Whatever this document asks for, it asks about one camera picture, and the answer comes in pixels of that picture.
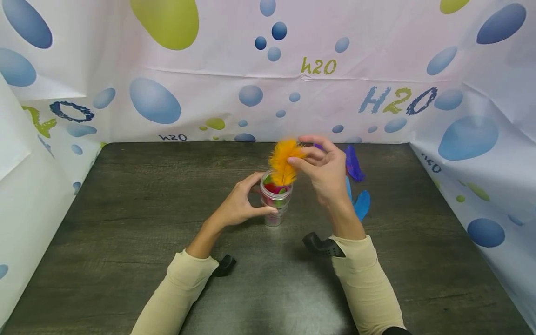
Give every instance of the beige sleeve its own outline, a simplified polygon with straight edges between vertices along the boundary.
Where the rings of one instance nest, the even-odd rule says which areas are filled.
[[[346,258],[332,257],[360,335],[380,335],[389,327],[406,329],[391,283],[378,262],[370,236],[351,241],[331,236]]]
[[[177,335],[193,303],[199,298],[218,262],[194,258],[183,250],[145,305],[131,335]]]

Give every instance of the printed backdrop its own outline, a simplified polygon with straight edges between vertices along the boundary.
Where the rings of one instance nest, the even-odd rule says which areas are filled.
[[[0,325],[107,143],[314,132],[411,143],[536,332],[534,1],[0,2]]]

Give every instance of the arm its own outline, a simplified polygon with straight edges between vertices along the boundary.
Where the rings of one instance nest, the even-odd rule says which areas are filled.
[[[236,184],[227,199],[205,221],[199,233],[168,266],[168,273],[145,305],[131,335],[177,335],[186,315],[218,262],[210,257],[214,244],[227,226],[249,218],[277,212],[272,207],[254,208],[248,201],[250,189],[260,180],[257,172]]]
[[[290,158],[289,163],[311,178],[318,202],[330,216],[331,238],[346,255],[332,257],[332,263],[359,334],[381,335],[391,328],[387,335],[396,329],[393,327],[405,332],[397,297],[347,195],[346,155],[324,137],[302,136],[300,141],[320,144],[324,149],[304,148],[305,160]]]

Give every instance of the blue bubble print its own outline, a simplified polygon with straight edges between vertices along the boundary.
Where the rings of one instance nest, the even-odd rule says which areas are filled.
[[[281,41],[287,35],[287,26],[283,22],[276,22],[272,27],[272,37]]]
[[[341,37],[335,43],[335,51],[338,53],[343,53],[348,49],[348,46],[350,45],[350,39],[348,37]]]
[[[448,47],[437,55],[435,55],[431,59],[430,63],[428,63],[428,67],[426,67],[426,73],[431,76],[435,76],[436,74],[446,69],[446,67],[449,66],[450,62],[452,62],[452,60],[456,56],[457,52],[457,47]]]
[[[0,264],[0,279],[8,273],[9,267],[6,264]]]
[[[351,137],[345,143],[363,143],[363,139],[359,136]]]
[[[268,60],[276,62],[281,58],[281,50],[278,47],[268,49]]]
[[[524,226],[525,224],[523,223],[523,221],[519,220],[518,218],[516,218],[515,216],[513,215],[509,215],[508,214],[508,218],[510,219],[510,221],[512,221],[513,223],[517,224],[518,226]]]
[[[440,110],[453,110],[460,106],[463,99],[464,94],[460,90],[446,90],[437,97],[434,107]]]
[[[266,48],[266,39],[262,36],[259,36],[255,39],[255,48],[258,50],[264,50]]]
[[[26,0],[3,0],[2,8],[9,23],[26,42],[36,48],[52,45],[52,32],[41,15]]]
[[[0,48],[0,73],[12,86],[30,86],[37,79],[33,65],[20,53]]]
[[[256,106],[263,99],[263,90],[255,85],[246,85],[240,89],[238,99],[248,107]]]
[[[493,44],[514,35],[525,22],[527,10],[520,4],[505,6],[482,25],[477,35],[478,44]]]
[[[81,154],[84,153],[84,151],[82,150],[82,148],[79,147],[79,146],[76,145],[76,144],[71,145],[71,150],[72,150],[75,154],[77,154],[77,155],[81,155]]]
[[[78,191],[80,190],[80,187],[82,186],[82,184],[80,182],[74,182],[72,184],[72,187],[75,189],[75,195],[78,194]]]
[[[115,98],[115,89],[107,88],[102,90],[96,97],[93,99],[93,107],[96,109],[103,109],[108,107],[111,101]]]
[[[344,130],[344,127],[342,124],[337,124],[336,126],[334,126],[331,131],[333,131],[334,133],[338,134],[340,132],[342,132]]]
[[[148,78],[130,83],[130,100],[138,113],[149,121],[172,124],[181,116],[181,105],[165,87]]]
[[[260,12],[268,17],[276,11],[276,0],[260,0]]]
[[[236,135],[235,136],[235,141],[239,141],[239,142],[255,142],[256,139],[255,139],[255,136],[244,132],[242,134]]]
[[[288,97],[288,99],[291,101],[291,102],[297,102],[299,101],[301,98],[301,95],[298,93],[298,92],[292,92],[290,94],[290,96]]]
[[[384,130],[385,132],[397,132],[402,129],[406,125],[406,123],[407,119],[405,117],[397,117],[387,122]]]
[[[66,127],[67,133],[73,137],[82,137],[97,133],[97,129],[90,125],[69,123]]]
[[[475,158],[490,151],[498,137],[499,129],[490,118],[465,116],[447,128],[437,151],[451,161]]]
[[[495,221],[476,219],[467,226],[467,233],[474,243],[484,248],[498,247],[504,242],[504,229]]]

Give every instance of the forearm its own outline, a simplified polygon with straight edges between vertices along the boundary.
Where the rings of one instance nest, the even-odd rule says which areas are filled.
[[[343,201],[329,208],[333,240],[345,258],[333,257],[355,325],[361,335],[380,335],[392,326],[404,328],[400,306],[383,272],[376,249],[351,205]]]
[[[210,252],[221,233],[203,224],[192,243],[168,266],[168,273],[156,289],[132,330],[132,335],[177,335],[193,303],[218,267]]]

